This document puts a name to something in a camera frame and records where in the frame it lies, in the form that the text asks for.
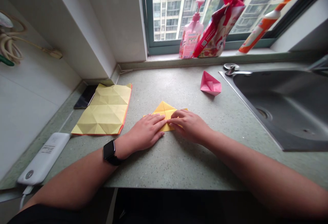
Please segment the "white wall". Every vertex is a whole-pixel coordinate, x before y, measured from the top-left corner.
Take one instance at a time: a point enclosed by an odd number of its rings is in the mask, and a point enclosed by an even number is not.
[[[327,39],[325,21],[328,19],[328,0],[317,0],[271,46],[276,52],[292,50],[327,50],[328,41],[320,47],[313,38]]]
[[[111,77],[116,66],[116,60],[90,1],[63,0],[63,2],[97,56],[104,71],[108,77]]]
[[[8,0],[0,0],[0,8],[23,21],[28,28],[24,38],[51,48]],[[0,179],[81,81],[65,55],[58,60],[15,43],[24,55],[21,64],[0,64]]]
[[[113,61],[107,70],[99,62],[63,0],[9,0],[53,47],[67,56],[67,63],[83,79],[106,79],[111,76]]]
[[[117,62],[147,60],[142,0],[90,0]]]

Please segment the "black watch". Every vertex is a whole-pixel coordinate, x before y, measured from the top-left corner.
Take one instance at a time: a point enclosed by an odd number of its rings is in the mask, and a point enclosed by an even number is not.
[[[104,145],[102,150],[104,160],[108,161],[110,164],[114,166],[119,166],[124,160],[118,159],[115,156],[115,142],[114,140],[108,142]]]

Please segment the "sink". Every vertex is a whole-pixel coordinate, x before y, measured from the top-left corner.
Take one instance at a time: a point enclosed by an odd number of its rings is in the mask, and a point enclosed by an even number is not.
[[[283,151],[328,151],[328,77],[305,70],[220,74]]]

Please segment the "speckled countertop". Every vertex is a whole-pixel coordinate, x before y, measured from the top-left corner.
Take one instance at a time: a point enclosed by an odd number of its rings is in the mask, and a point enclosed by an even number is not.
[[[241,65],[242,70],[302,66],[293,63]],[[199,90],[203,71],[222,83],[222,93],[213,97]],[[220,76],[222,66],[197,66],[134,70],[120,76],[118,84],[133,84],[132,96],[122,134],[143,115],[153,112],[161,101],[199,114],[211,128],[293,168],[328,189],[327,152],[282,152],[245,106],[228,83]],[[16,186],[16,179],[43,143],[57,132],[85,88],[80,87],[67,99],[29,149],[0,182],[0,189]],[[83,110],[74,110],[61,132],[69,133]],[[88,153],[104,146],[111,136],[72,137],[43,183]],[[175,188],[244,190],[239,179],[210,151],[189,143],[174,131],[151,148],[132,155],[105,183],[105,187]]]

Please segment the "finger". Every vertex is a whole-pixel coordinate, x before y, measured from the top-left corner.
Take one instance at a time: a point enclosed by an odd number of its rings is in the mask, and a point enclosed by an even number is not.
[[[182,127],[180,127],[179,125],[176,125],[174,123],[170,123],[169,125],[171,127],[173,127],[178,133],[181,133],[182,135],[186,134],[185,130]]]
[[[165,115],[161,115],[161,116],[155,116],[154,118],[152,118],[150,120],[151,124],[155,125],[157,122],[164,120],[165,119]]]
[[[167,120],[167,123],[174,123],[174,124],[178,124],[178,125],[182,125],[183,126],[183,120],[181,118],[171,118]]]
[[[181,110],[176,110],[174,113],[171,115],[171,118],[177,118],[177,117],[185,117],[186,113],[181,111]]]
[[[157,132],[150,141],[151,146],[153,146],[157,142],[157,140],[159,140],[159,138],[162,137],[163,135],[164,135],[164,132]]]
[[[154,127],[155,127],[155,130],[158,131],[160,130],[166,123],[166,120],[161,120],[159,122],[157,122]]]
[[[154,118],[155,116],[158,116],[159,114],[151,114],[147,117],[146,120],[151,120],[152,118]]]
[[[151,114],[149,113],[149,114],[147,114],[147,115],[145,115],[144,117],[142,117],[140,120],[147,120],[147,117],[149,117]]]

